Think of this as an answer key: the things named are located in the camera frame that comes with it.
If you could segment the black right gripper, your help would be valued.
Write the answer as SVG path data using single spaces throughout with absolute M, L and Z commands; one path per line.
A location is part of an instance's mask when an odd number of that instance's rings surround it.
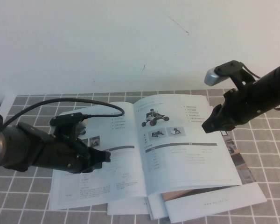
M 213 108 L 211 115 L 203 122 L 206 133 L 232 131 L 263 114 L 263 88 L 252 84 L 233 88 L 225 95 L 223 105 Z

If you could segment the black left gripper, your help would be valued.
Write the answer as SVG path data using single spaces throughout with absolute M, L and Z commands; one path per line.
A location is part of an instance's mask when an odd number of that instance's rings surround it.
M 96 150 L 81 140 L 66 144 L 59 140 L 48 143 L 43 149 L 43 167 L 72 174 L 91 173 L 111 162 L 111 153 Z

